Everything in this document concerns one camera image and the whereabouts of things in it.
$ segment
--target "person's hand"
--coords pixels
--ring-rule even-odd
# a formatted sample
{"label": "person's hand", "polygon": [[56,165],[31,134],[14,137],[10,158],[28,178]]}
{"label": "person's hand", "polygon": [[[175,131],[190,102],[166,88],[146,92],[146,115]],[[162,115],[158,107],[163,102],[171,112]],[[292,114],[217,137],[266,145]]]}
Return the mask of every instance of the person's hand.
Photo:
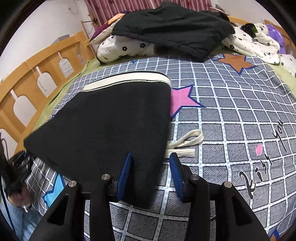
{"label": "person's hand", "polygon": [[13,193],[8,196],[8,201],[16,207],[22,207],[23,205],[28,207],[31,204],[31,197],[27,186],[22,187],[21,193]]}

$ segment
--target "folded black garment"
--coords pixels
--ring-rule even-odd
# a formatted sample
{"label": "folded black garment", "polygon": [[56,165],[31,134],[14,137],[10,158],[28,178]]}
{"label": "folded black garment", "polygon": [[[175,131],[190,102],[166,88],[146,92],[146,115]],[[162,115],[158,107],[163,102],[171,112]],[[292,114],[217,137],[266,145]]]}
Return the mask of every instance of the folded black garment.
{"label": "folded black garment", "polygon": [[25,148],[82,185],[103,174],[118,179],[128,153],[132,164],[123,200],[147,208],[163,165],[170,121],[170,80],[133,71],[86,85]]}
{"label": "folded black garment", "polygon": [[234,33],[224,13],[196,12],[169,1],[125,15],[112,30],[112,35],[180,50],[199,62]]}

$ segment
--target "red striped curtain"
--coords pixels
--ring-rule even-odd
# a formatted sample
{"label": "red striped curtain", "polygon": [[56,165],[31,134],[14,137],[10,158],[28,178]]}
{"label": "red striped curtain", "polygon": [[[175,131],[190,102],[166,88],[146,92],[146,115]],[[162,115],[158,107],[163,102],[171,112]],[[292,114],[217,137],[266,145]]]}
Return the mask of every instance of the red striped curtain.
{"label": "red striped curtain", "polygon": [[[84,0],[89,11],[98,19],[99,25],[104,24],[114,15],[122,11],[135,11],[145,8],[157,8],[162,0]],[[195,11],[209,10],[210,0],[170,0],[185,8]]]}

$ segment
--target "gray checkered bedspread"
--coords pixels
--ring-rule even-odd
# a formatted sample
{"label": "gray checkered bedspread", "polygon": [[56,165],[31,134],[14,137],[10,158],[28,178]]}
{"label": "gray checkered bedspread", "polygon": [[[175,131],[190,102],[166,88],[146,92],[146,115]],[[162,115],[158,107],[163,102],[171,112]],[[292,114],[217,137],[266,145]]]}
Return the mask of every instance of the gray checkered bedspread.
{"label": "gray checkered bedspread", "polygon": [[[204,63],[154,57],[94,72],[71,85],[51,118],[83,86],[114,73],[153,70],[166,74],[172,88],[193,85],[191,97],[206,108],[182,108],[170,123],[169,139],[177,140],[197,128],[205,138],[195,146],[195,157],[181,157],[181,162],[209,182],[232,182],[266,232],[270,234],[277,228],[282,235],[296,218],[295,97],[260,59],[246,57],[256,67],[239,74],[230,65],[215,61],[222,57],[213,56]],[[28,187],[41,214],[48,208],[42,196],[53,188],[56,176],[41,160],[35,160]],[[211,216],[215,216],[213,203],[211,206]],[[149,210],[123,202],[110,203],[115,239],[183,240],[189,207],[177,198],[168,160],[164,160]],[[85,207],[84,235],[89,240],[89,202]],[[211,239],[214,237],[215,221],[211,222]]]}

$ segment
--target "star pattern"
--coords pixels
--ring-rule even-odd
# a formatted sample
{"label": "star pattern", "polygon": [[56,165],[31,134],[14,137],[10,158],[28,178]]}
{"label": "star pattern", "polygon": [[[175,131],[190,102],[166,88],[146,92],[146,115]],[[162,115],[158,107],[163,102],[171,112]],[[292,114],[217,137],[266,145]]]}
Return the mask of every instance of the star pattern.
{"label": "star pattern", "polygon": [[217,59],[217,62],[229,64],[239,75],[241,75],[243,69],[251,69],[256,65],[250,64],[246,61],[245,55],[233,55],[224,54],[223,58]]}
{"label": "star pattern", "polygon": [[45,193],[45,195],[42,197],[48,207],[50,207],[52,205],[54,200],[61,193],[61,191],[64,189],[65,186],[66,185],[65,185],[63,177],[60,174],[58,174],[55,181],[54,181],[54,186],[52,187],[52,190],[47,191]]}
{"label": "star pattern", "polygon": [[198,103],[190,96],[193,85],[185,86],[182,88],[174,88],[171,91],[171,107],[170,116],[173,119],[182,107],[201,107],[205,106]]}

